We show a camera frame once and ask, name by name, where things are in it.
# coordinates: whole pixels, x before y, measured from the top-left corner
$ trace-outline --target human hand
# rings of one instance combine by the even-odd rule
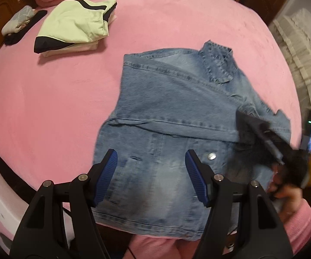
[[[275,164],[272,166],[272,169],[274,177],[267,190],[268,192],[275,192],[278,189],[278,186],[282,184],[282,178],[279,173],[280,166]],[[274,196],[277,199],[285,198],[283,207],[278,213],[280,220],[285,223],[300,208],[303,198],[302,189],[292,184],[285,184]]]

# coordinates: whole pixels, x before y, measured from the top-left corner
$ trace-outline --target blue gripper pad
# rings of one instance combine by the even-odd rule
[[[106,191],[108,190],[112,176],[117,167],[117,161],[118,161],[117,152],[113,150],[96,183],[95,197],[94,197],[95,205],[104,200],[104,196],[106,194]]]
[[[193,183],[195,193],[200,202],[205,206],[208,205],[209,197],[206,182],[200,173],[197,163],[200,162],[194,150],[188,150],[185,157],[186,168]]]

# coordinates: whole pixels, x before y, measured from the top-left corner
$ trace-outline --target denim jacket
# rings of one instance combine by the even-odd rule
[[[124,56],[117,106],[101,127],[94,163],[109,148],[118,166],[94,208],[96,222],[133,234],[197,240],[209,209],[198,201],[184,164],[188,149],[231,181],[272,177],[269,153],[236,128],[236,110],[260,117],[290,140],[290,122],[274,114],[237,67],[230,48],[160,49]],[[234,205],[231,227],[236,227]]]

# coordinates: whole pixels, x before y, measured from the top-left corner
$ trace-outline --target black cloth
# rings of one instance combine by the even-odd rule
[[[39,20],[41,20],[43,17],[45,17],[47,14],[46,10],[41,10],[37,12],[34,17],[29,21],[29,23],[25,26],[25,28],[21,29],[18,33],[11,33],[7,36],[5,36],[4,43],[7,46],[14,45],[18,43]]]

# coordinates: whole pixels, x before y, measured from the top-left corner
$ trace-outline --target bed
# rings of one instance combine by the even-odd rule
[[[298,145],[295,85],[281,50],[255,12],[232,0],[117,3],[117,19],[97,51],[40,57],[33,44],[41,22],[13,46],[2,45],[0,33],[0,157],[32,188],[88,171],[99,128],[117,102],[124,54],[200,49],[209,39],[233,49],[260,97],[290,119],[291,143]],[[34,1],[0,0],[0,31],[26,4],[34,6]],[[10,245],[4,237],[13,239],[26,207],[0,175],[0,246],[6,252]]]

